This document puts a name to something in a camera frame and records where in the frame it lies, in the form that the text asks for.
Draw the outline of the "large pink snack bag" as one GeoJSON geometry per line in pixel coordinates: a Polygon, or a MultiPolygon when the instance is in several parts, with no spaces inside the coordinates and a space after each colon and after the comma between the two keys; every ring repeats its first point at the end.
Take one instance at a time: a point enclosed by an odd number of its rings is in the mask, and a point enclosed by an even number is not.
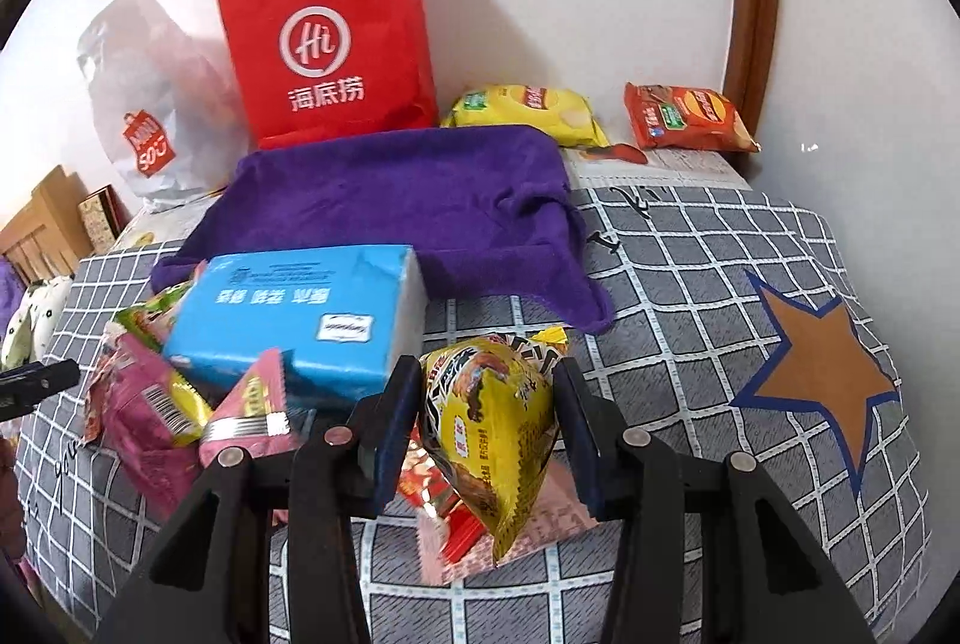
{"type": "Polygon", "coordinates": [[[212,413],[176,368],[124,332],[89,380],[83,441],[116,452],[133,488],[169,517],[199,478],[200,438],[212,413]]]}

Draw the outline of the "green snack packet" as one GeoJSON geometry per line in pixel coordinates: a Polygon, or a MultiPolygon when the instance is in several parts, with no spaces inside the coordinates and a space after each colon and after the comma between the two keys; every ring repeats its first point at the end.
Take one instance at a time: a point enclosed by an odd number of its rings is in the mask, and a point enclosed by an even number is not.
{"type": "Polygon", "coordinates": [[[112,322],[124,332],[137,337],[145,347],[161,351],[176,324],[181,303],[190,290],[190,282],[167,287],[144,302],[117,311],[112,322]]]}

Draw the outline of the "small pink snack packet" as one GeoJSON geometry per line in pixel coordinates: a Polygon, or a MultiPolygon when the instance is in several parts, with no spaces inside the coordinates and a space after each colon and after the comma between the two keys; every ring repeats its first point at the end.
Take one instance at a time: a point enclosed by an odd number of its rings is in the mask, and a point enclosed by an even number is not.
{"type": "Polygon", "coordinates": [[[298,444],[286,412],[283,355],[278,348],[270,348],[252,363],[206,422],[199,459],[208,467],[231,447],[258,459],[285,454],[298,444]]]}

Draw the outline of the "pale pink snack packet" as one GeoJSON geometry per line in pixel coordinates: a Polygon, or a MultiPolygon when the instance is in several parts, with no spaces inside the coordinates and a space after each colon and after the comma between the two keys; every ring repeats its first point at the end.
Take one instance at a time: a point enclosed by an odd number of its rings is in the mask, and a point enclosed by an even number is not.
{"type": "Polygon", "coordinates": [[[576,495],[569,468],[560,456],[555,456],[548,464],[547,475],[524,529],[498,563],[491,557],[493,538],[487,532],[483,532],[459,561],[449,563],[441,555],[441,546],[446,543],[446,527],[428,514],[416,514],[420,579],[427,585],[451,584],[453,580],[467,579],[519,561],[557,541],[578,537],[597,525],[599,522],[576,495]]]}

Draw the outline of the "red snack packet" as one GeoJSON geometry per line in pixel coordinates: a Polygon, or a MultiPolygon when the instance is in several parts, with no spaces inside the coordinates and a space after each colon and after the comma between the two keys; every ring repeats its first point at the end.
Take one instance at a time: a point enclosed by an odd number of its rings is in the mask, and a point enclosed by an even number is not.
{"type": "Polygon", "coordinates": [[[412,429],[397,490],[430,524],[438,525],[436,553],[444,566],[459,563],[487,533],[421,444],[418,428],[412,429]]]}

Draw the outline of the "yellow snack packet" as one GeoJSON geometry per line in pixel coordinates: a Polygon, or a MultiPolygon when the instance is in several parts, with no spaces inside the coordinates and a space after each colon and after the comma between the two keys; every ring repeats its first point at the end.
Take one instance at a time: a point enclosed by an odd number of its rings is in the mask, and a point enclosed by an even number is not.
{"type": "Polygon", "coordinates": [[[511,550],[532,513],[558,435],[553,369],[568,336],[551,326],[526,337],[487,334],[420,358],[420,438],[467,509],[511,550]]]}

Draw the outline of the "brown cardboard box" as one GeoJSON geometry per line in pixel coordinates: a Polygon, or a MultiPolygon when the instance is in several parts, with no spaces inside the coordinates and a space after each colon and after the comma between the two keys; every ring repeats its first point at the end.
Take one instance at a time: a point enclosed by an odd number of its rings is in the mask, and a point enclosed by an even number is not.
{"type": "Polygon", "coordinates": [[[31,191],[25,207],[0,234],[2,256],[25,285],[73,277],[93,252],[80,215],[82,181],[64,168],[50,170],[31,191]]]}

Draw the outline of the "framed picture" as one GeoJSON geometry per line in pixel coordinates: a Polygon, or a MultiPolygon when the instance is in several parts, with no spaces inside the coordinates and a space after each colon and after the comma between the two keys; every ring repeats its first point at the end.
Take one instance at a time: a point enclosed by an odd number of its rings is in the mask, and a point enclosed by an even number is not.
{"type": "Polygon", "coordinates": [[[78,212],[94,254],[106,254],[121,238],[127,224],[124,207],[110,185],[90,192],[78,202],[78,212]]]}

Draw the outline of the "grey checkered tablecloth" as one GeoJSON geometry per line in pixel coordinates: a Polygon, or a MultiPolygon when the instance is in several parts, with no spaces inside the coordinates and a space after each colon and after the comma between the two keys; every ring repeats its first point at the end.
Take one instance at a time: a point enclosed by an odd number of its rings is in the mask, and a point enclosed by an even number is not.
{"type": "MultiPolygon", "coordinates": [[[[872,407],[862,464],[841,456],[820,413],[736,405],[778,346],[758,284],[811,308],[841,300],[861,344],[882,368],[892,366],[827,222],[736,189],[585,189],[576,204],[590,236],[587,272],[615,306],[605,334],[571,335],[590,389],[677,451],[711,461],[754,454],[872,632],[884,642],[905,637],[900,618],[926,577],[929,527],[903,405],[872,407]]],[[[83,443],[82,433],[80,390],[45,401],[21,429],[18,480],[29,564],[64,612],[93,630],[160,519],[116,456],[83,443]]],[[[353,527],[379,642],[597,641],[617,540],[617,527],[605,524],[489,573],[428,585],[407,504],[353,527]]]]}

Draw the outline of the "blue tissue pack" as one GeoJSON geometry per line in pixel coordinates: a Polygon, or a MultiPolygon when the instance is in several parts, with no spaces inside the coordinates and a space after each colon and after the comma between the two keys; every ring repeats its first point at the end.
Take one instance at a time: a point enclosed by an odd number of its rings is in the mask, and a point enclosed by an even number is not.
{"type": "Polygon", "coordinates": [[[276,350],[290,404],[347,408],[420,353],[427,304],[407,245],[223,254],[179,305],[163,355],[189,380],[229,390],[276,350]]]}

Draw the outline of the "white Miniso plastic bag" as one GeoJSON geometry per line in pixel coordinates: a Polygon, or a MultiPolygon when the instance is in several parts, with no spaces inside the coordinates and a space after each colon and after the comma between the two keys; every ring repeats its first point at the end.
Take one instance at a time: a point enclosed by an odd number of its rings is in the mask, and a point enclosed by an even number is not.
{"type": "Polygon", "coordinates": [[[78,66],[104,153],[145,204],[228,185],[251,146],[238,94],[158,1],[112,1],[78,40],[78,66]]]}

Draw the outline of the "newspaper sheet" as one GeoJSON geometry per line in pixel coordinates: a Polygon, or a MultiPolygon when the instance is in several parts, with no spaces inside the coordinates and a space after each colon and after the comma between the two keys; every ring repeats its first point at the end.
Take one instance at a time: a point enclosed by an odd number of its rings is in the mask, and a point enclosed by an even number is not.
{"type": "Polygon", "coordinates": [[[593,157],[585,151],[562,149],[574,189],[643,186],[643,188],[748,189],[747,181],[716,152],[656,149],[646,152],[646,163],[620,158],[593,157]]]}

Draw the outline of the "red Haidilao paper bag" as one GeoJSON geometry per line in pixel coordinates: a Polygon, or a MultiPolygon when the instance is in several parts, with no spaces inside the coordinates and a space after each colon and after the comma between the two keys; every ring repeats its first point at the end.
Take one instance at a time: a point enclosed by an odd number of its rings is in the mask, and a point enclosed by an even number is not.
{"type": "Polygon", "coordinates": [[[423,0],[218,0],[218,9],[261,149],[436,123],[423,0]]]}

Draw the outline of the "red chips bag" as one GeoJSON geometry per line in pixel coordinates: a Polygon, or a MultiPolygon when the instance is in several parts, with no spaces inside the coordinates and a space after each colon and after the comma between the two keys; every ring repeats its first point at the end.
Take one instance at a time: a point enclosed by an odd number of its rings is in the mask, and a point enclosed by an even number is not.
{"type": "Polygon", "coordinates": [[[623,103],[641,149],[760,151],[734,103],[715,90],[626,84],[623,103]]]}

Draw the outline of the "yellow chips bag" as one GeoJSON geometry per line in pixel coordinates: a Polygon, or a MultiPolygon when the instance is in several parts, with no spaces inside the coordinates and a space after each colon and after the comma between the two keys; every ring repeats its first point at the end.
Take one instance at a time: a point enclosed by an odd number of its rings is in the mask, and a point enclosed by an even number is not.
{"type": "Polygon", "coordinates": [[[485,85],[462,95],[441,121],[443,128],[501,124],[526,124],[568,149],[610,146],[589,101],[568,89],[485,85]]]}

